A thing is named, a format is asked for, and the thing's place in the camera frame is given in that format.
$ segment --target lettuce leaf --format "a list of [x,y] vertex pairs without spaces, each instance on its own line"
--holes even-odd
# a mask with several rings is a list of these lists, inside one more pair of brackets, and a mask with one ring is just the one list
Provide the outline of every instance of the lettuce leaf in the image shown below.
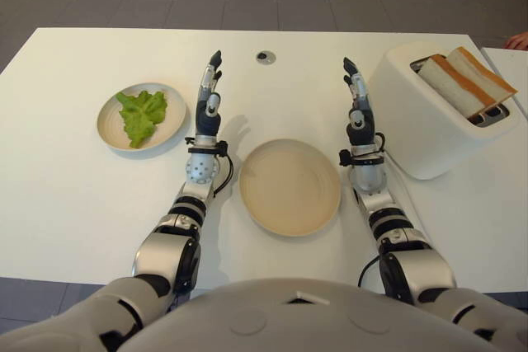
[[156,129],[155,124],[165,120],[167,101],[162,92],[154,95],[141,91],[136,96],[128,96],[119,92],[115,98],[123,105],[119,112],[125,122],[125,132],[130,139],[132,148],[139,148],[141,143],[152,136]]

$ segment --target silver arm segment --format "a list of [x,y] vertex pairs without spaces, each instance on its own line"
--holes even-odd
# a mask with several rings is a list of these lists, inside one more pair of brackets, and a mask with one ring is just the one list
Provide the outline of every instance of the silver arm segment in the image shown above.
[[[340,152],[340,164],[351,166],[351,184],[379,251],[385,293],[458,324],[500,350],[526,350],[526,315],[481,293],[457,289],[446,260],[395,202],[384,172],[384,135],[375,132],[365,82],[347,58],[344,68],[349,73],[345,82],[353,105],[346,127],[351,150]],[[381,145],[376,135],[381,137]]]
[[186,164],[186,182],[136,253],[133,277],[114,280],[67,312],[0,336],[0,350],[115,351],[145,326],[165,315],[175,298],[196,284],[200,232],[219,174],[217,143],[221,54],[211,58],[202,78],[196,106],[196,136]]

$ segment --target empty plate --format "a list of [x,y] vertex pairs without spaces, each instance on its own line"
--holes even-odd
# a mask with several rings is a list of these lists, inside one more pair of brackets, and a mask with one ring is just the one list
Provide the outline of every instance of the empty plate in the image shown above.
[[128,87],[121,92],[125,95],[137,96],[141,91],[147,91],[149,94],[163,92],[165,100],[167,101],[165,120],[156,124],[154,134],[146,138],[141,144],[141,147],[131,148],[130,139],[124,130],[125,122],[119,114],[123,106],[116,99],[116,95],[113,95],[101,108],[99,116],[97,117],[97,130],[102,140],[108,146],[118,150],[136,152],[145,150],[146,148],[153,148],[169,140],[182,126],[187,108],[183,98],[174,88],[158,82],[144,82]]
[[292,139],[264,143],[247,156],[240,194],[268,231],[299,237],[323,228],[337,212],[339,175],[316,148]]

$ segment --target bread slice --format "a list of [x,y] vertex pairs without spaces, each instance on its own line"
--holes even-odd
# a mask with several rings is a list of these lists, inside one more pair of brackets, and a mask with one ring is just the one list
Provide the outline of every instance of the bread slice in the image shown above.
[[444,57],[432,55],[418,75],[429,83],[465,118],[495,105],[496,101],[477,84],[458,73]]
[[501,103],[516,93],[502,78],[486,69],[467,49],[459,47],[451,51],[447,62],[456,71],[485,90],[495,102]]

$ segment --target black cable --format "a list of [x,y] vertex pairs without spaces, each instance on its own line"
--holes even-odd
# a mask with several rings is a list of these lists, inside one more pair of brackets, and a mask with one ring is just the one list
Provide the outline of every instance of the black cable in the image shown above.
[[363,280],[363,277],[365,276],[365,272],[372,266],[376,263],[376,261],[378,261],[380,259],[379,256],[376,256],[374,259],[372,259],[371,261],[369,261],[367,263],[367,265],[365,265],[365,267],[363,267],[363,270],[361,271],[361,274],[360,274],[360,278],[357,280],[357,287],[360,288],[361,287],[361,281]]
[[228,183],[231,181],[231,178],[233,177],[233,174],[234,174],[234,165],[233,165],[233,161],[231,161],[231,157],[226,153],[225,155],[227,158],[228,158],[228,161],[229,161],[229,173],[227,175],[227,177],[225,178],[225,180],[222,182],[221,185],[219,185],[214,191],[213,191],[213,198],[216,197],[216,195],[222,191],[222,189],[228,185]]

